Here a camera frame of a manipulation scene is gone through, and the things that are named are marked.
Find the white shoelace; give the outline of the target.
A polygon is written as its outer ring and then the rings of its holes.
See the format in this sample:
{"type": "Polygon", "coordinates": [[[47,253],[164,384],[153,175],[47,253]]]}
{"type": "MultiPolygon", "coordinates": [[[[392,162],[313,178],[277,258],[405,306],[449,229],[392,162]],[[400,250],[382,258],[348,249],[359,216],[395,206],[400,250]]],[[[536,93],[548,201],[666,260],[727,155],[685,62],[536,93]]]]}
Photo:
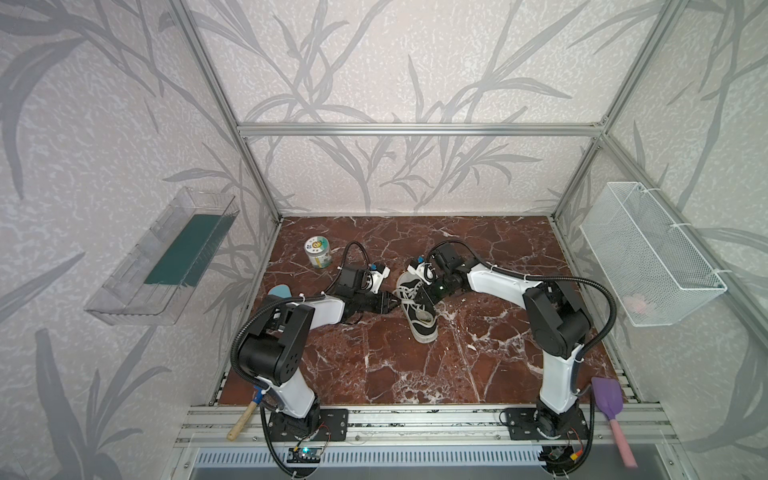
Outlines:
{"type": "Polygon", "coordinates": [[[406,280],[400,279],[395,289],[395,295],[399,298],[400,306],[409,321],[427,323],[435,319],[434,305],[429,302],[423,282],[417,277],[406,280]]]}

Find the black white canvas sneaker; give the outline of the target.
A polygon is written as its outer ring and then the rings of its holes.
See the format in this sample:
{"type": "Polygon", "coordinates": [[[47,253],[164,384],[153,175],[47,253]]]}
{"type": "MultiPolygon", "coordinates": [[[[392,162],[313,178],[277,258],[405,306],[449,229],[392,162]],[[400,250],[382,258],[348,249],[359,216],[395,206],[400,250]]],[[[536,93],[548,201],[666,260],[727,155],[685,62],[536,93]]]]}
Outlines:
{"type": "Polygon", "coordinates": [[[402,273],[394,294],[400,301],[413,338],[421,344],[435,341],[438,336],[437,320],[419,277],[409,272],[402,273]]]}

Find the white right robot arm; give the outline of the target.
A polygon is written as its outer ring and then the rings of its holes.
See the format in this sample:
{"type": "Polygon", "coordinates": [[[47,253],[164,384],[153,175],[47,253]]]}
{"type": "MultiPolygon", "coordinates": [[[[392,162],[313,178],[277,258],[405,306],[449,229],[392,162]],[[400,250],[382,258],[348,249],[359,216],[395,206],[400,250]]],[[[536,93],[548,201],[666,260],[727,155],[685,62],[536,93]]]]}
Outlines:
{"type": "Polygon", "coordinates": [[[469,248],[469,259],[456,251],[469,245],[445,240],[424,257],[408,264],[408,271],[423,282],[417,302],[431,309],[460,292],[475,292],[505,300],[525,310],[536,345],[543,352],[543,378],[534,424],[540,436],[557,439],[580,421],[577,387],[579,365],[586,354],[610,333],[616,323],[617,303],[608,288],[587,278],[530,275],[493,264],[469,248]],[[593,320],[574,286],[590,287],[605,298],[608,319],[595,336],[587,335],[593,320]]]}

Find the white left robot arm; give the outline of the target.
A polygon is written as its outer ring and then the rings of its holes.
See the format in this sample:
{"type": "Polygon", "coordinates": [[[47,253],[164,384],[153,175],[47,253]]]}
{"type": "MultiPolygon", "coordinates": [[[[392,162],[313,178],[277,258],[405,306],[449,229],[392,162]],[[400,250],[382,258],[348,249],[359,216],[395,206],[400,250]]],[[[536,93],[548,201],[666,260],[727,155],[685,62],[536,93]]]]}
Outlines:
{"type": "Polygon", "coordinates": [[[235,335],[229,353],[234,373],[256,388],[227,434],[236,440],[255,412],[268,440],[310,439],[325,427],[320,400],[300,371],[312,330],[350,324],[357,314],[388,314],[400,300],[383,289],[390,269],[370,261],[362,243],[352,241],[331,283],[314,295],[270,293],[235,335]]]}

